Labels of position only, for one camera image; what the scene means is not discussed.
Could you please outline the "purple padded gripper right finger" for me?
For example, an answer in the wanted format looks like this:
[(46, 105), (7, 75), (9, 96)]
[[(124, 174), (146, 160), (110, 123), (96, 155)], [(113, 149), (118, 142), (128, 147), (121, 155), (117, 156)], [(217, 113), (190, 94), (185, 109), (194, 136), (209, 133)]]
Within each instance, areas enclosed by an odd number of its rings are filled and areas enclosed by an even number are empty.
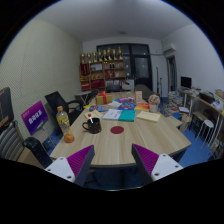
[(131, 153), (136, 161), (144, 185), (182, 169), (182, 166), (168, 154), (158, 155), (137, 144), (132, 145)]

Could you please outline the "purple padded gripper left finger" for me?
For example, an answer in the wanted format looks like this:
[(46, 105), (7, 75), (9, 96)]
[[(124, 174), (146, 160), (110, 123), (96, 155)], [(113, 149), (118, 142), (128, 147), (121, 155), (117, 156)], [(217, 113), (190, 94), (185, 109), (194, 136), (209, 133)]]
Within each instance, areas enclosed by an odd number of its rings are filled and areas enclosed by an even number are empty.
[(57, 158), (46, 168), (46, 171), (76, 185), (83, 186), (94, 155), (94, 146), (90, 145), (68, 158)]

